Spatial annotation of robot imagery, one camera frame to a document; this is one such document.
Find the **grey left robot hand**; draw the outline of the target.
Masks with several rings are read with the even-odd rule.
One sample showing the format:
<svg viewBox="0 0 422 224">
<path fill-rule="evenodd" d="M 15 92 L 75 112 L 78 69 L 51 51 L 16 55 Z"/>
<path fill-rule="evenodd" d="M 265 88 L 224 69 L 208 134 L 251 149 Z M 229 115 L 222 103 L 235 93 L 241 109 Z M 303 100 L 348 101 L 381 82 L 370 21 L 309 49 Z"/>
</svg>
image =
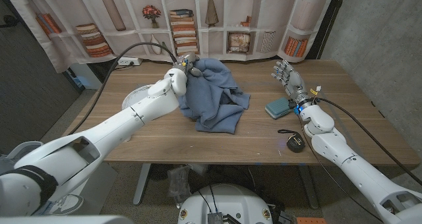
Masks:
<svg viewBox="0 0 422 224">
<path fill-rule="evenodd" d="M 190 73 L 195 77 L 199 77 L 202 76 L 202 71 L 194 66 L 194 63 L 198 60 L 199 58 L 195 53 L 188 52 L 176 58 L 173 68 L 182 70 L 185 74 Z"/>
</svg>

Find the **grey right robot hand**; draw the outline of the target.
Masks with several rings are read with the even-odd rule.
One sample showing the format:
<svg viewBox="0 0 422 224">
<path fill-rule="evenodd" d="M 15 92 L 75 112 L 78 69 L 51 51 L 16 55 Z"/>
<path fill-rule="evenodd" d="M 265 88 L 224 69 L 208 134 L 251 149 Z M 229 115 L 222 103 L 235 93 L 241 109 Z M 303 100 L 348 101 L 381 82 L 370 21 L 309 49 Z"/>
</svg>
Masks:
<svg viewBox="0 0 422 224">
<path fill-rule="evenodd" d="M 312 105 L 312 99 L 307 93 L 303 79 L 286 60 L 276 62 L 271 76 L 282 84 L 286 94 L 299 107 L 306 108 Z"/>
</svg>

